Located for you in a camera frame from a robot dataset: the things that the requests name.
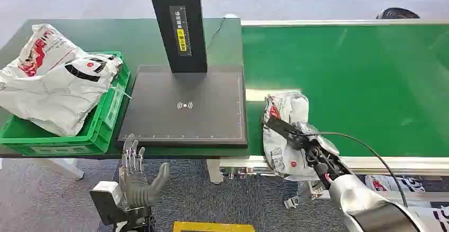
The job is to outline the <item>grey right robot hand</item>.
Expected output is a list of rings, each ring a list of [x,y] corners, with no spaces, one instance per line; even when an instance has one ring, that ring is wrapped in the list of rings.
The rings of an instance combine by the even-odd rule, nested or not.
[[[341,161],[339,151],[307,122],[288,123],[274,115],[263,118],[263,148],[270,168],[290,181],[330,181],[353,172]]]

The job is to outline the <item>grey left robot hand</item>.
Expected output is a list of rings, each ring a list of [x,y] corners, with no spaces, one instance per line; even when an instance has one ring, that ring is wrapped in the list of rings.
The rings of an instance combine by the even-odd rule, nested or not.
[[[159,202],[158,193],[169,179],[169,163],[160,165],[158,174],[149,180],[143,171],[144,147],[138,147],[139,140],[129,134],[123,144],[119,167],[119,186],[130,209],[151,207]]]

